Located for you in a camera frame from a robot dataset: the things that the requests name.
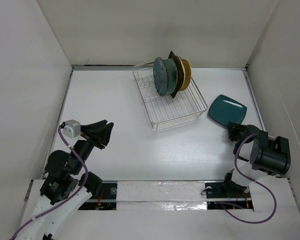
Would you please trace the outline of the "square brown yellow plate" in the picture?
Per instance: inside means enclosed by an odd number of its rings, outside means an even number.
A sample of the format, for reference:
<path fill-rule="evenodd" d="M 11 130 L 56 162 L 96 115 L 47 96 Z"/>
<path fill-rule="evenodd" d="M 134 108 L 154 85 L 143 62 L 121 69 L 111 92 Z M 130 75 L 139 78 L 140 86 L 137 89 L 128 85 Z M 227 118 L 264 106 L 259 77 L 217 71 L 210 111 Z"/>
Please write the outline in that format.
<path fill-rule="evenodd" d="M 176 97 L 177 93 L 181 89 L 184 74 L 183 74 L 183 69 L 181 66 L 181 61 L 180 61 L 179 57 L 177 55 L 175 55 L 172 50 L 170 51 L 168 58 L 172 59 L 175 62 L 176 67 L 177 67 L 177 84 L 176 84 L 176 87 L 175 87 L 173 93 L 171 94 L 171 97 L 174 99 Z"/>

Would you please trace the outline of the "light green flower plate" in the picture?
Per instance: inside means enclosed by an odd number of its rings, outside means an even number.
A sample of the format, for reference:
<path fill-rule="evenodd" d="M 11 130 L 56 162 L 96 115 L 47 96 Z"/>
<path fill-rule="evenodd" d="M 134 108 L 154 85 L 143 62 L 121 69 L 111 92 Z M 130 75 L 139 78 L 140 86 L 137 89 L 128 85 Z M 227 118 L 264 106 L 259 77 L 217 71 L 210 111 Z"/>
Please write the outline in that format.
<path fill-rule="evenodd" d="M 168 87 L 166 95 L 170 95 L 176 88 L 178 81 L 178 71 L 175 62 L 171 58 L 165 59 L 164 63 L 168 74 Z"/>

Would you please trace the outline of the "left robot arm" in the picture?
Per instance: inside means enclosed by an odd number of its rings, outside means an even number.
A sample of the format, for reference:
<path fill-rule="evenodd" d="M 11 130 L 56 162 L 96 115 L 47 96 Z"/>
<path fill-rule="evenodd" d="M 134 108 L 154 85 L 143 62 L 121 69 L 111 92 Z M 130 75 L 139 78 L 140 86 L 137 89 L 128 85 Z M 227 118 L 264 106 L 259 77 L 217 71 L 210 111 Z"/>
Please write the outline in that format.
<path fill-rule="evenodd" d="M 13 240 L 55 240 L 62 227 L 90 198 L 104 196 L 103 180 L 88 170 L 94 148 L 109 144 L 114 123 L 101 120 L 82 125 L 64 121 L 58 135 L 69 151 L 55 150 L 47 160 L 47 173 L 31 218 L 12 235 Z"/>

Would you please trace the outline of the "square dark teal plate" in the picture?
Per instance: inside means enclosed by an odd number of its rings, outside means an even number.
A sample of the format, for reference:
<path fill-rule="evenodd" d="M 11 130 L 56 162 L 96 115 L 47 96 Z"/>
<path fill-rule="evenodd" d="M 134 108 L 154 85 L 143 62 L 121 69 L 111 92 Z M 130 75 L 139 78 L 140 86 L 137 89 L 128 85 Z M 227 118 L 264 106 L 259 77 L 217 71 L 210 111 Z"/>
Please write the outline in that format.
<path fill-rule="evenodd" d="M 217 124 L 228 127 L 229 123 L 241 124 L 247 114 L 242 103 L 220 94 L 211 104 L 208 116 Z"/>

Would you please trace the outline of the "beige bird painted plate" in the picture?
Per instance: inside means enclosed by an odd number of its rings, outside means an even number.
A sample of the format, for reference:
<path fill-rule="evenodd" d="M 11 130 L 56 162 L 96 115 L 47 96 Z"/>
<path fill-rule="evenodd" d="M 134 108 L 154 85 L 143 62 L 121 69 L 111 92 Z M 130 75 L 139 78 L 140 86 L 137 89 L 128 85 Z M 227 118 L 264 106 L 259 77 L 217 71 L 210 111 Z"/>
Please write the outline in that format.
<path fill-rule="evenodd" d="M 182 81 L 182 85 L 181 85 L 181 88 L 179 91 L 182 91 L 183 87 L 184 87 L 184 84 L 185 84 L 185 81 L 186 81 L 186 70 L 185 70 L 185 66 L 182 62 L 182 58 L 180 56 L 178 56 L 180 62 L 181 62 L 181 67 L 182 67 L 182 71 L 183 71 L 183 81 Z"/>

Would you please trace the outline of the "round dark teal plate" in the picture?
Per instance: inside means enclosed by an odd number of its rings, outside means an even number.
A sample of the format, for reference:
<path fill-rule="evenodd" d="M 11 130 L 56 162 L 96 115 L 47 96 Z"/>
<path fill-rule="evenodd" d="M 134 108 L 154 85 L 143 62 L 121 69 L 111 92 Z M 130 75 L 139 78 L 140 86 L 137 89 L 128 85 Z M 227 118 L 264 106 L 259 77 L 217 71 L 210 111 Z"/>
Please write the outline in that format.
<path fill-rule="evenodd" d="M 153 63 L 153 79 L 157 93 L 163 97 L 168 91 L 168 71 L 164 60 L 157 57 Z"/>

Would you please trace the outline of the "round woven bamboo plate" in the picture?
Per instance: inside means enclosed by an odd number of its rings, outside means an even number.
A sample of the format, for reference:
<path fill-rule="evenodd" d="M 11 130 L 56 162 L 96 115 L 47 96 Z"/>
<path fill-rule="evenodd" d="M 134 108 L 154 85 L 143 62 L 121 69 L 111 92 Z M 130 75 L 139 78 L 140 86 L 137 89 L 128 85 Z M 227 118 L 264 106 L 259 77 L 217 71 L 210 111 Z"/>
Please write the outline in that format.
<path fill-rule="evenodd" d="M 190 63 L 186 59 L 182 58 L 181 61 L 184 66 L 184 82 L 180 90 L 184 91 L 187 89 L 187 87 L 190 84 L 191 77 L 192 77 L 192 69 Z"/>

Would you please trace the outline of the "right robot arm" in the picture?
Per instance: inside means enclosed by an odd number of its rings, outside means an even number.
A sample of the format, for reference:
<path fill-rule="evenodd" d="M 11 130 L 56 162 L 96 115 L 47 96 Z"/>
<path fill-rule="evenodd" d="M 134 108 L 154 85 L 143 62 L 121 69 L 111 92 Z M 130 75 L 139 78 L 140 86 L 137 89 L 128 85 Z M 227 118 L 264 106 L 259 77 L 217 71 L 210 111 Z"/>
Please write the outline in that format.
<path fill-rule="evenodd" d="M 235 142 L 234 169 L 228 172 L 221 184 L 227 197 L 243 193 L 250 185 L 264 176 L 285 175 L 291 166 L 289 140 L 269 137 L 268 132 L 254 125 L 230 122 L 228 137 Z"/>

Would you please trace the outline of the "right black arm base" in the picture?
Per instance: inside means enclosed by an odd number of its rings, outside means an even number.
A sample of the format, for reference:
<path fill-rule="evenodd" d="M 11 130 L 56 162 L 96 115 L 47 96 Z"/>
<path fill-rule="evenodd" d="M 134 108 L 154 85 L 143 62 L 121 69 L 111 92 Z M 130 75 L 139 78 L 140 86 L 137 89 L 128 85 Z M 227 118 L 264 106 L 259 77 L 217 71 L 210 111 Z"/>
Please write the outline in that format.
<path fill-rule="evenodd" d="M 250 209 L 254 208 L 250 193 L 236 188 L 225 190 L 222 181 L 208 181 L 200 194 L 206 197 L 208 210 Z"/>

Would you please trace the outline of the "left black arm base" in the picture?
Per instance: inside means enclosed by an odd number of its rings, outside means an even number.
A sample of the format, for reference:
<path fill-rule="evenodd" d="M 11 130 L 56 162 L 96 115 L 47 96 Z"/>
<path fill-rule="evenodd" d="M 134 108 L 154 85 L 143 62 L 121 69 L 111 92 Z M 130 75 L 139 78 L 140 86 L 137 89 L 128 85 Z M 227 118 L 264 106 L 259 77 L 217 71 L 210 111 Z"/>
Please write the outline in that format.
<path fill-rule="evenodd" d="M 111 211 L 117 209 L 117 181 L 104 181 L 94 192 L 92 197 L 84 202 L 79 210 L 81 211 Z"/>

